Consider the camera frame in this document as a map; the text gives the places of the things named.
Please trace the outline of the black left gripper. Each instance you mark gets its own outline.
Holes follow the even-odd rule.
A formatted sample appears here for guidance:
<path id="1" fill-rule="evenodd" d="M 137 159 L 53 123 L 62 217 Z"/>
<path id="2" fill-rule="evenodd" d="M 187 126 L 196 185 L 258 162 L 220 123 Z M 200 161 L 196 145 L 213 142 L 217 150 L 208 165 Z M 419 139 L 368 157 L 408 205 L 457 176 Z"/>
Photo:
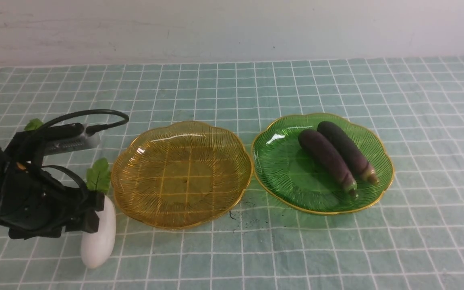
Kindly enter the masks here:
<path id="1" fill-rule="evenodd" d="M 58 238 L 63 232 L 96 233 L 97 211 L 104 210 L 105 194 L 89 191 L 70 169 L 50 165 L 70 176 L 76 187 L 61 184 L 45 166 L 0 161 L 0 226 L 11 239 Z"/>

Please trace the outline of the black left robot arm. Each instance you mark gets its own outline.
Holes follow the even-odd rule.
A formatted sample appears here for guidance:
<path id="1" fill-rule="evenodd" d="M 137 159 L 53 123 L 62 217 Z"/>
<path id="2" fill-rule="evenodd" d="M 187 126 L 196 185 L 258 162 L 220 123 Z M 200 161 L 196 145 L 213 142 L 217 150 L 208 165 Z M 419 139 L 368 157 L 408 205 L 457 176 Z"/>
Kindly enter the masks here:
<path id="1" fill-rule="evenodd" d="M 81 123 L 47 128 L 24 149 L 13 176 L 1 187 L 6 165 L 30 134 L 19 132 L 5 150 L 0 147 L 0 226 L 8 228 L 11 239 L 59 238 L 63 232 L 76 231 L 97 233 L 104 194 L 88 189 L 85 181 L 69 169 L 52 166 L 76 183 L 76 187 L 63 185 L 42 164 L 44 156 L 75 150 L 67 143 L 85 137 Z"/>

